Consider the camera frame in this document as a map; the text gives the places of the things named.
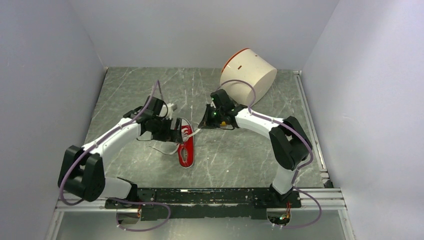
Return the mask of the red canvas sneaker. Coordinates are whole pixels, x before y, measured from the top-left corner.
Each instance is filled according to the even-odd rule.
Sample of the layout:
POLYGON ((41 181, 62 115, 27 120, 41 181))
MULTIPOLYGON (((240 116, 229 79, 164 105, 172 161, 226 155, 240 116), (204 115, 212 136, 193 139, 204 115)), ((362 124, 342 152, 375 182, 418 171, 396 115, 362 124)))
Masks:
POLYGON ((183 168, 190 168, 194 164, 194 131, 188 120, 181 119, 181 132, 183 144, 177 149, 179 164, 183 168))

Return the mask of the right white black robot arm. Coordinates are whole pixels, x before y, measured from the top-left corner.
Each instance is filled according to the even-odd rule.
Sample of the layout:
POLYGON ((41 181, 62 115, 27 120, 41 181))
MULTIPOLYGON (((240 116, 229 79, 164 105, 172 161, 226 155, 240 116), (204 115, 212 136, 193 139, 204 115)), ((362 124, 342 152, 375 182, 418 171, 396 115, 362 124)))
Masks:
POLYGON ((256 113, 248 106, 236 104, 224 89, 211 93, 211 103, 206 105, 205 113, 198 125, 200 129, 219 129, 222 124, 233 129, 250 130, 270 140, 277 172, 269 190, 270 202, 282 207, 293 191, 293 182, 298 174, 298 166, 312 151, 312 144, 299 121, 287 118, 272 118, 256 113))

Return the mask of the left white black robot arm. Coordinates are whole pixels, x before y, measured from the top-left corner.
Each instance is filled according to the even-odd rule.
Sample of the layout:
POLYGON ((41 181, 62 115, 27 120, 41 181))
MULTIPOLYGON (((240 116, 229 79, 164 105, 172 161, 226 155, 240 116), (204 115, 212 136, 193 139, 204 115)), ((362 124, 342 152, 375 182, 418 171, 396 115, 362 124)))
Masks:
POLYGON ((149 96, 145 105, 125 113, 120 121, 95 140, 72 145, 65 150, 58 177, 60 192, 68 192, 82 201, 98 198, 118 199, 126 208, 139 201, 136 183, 120 177, 106 177, 105 169, 125 145, 142 136, 160 142, 183 143, 182 119, 172 118, 175 103, 149 96))

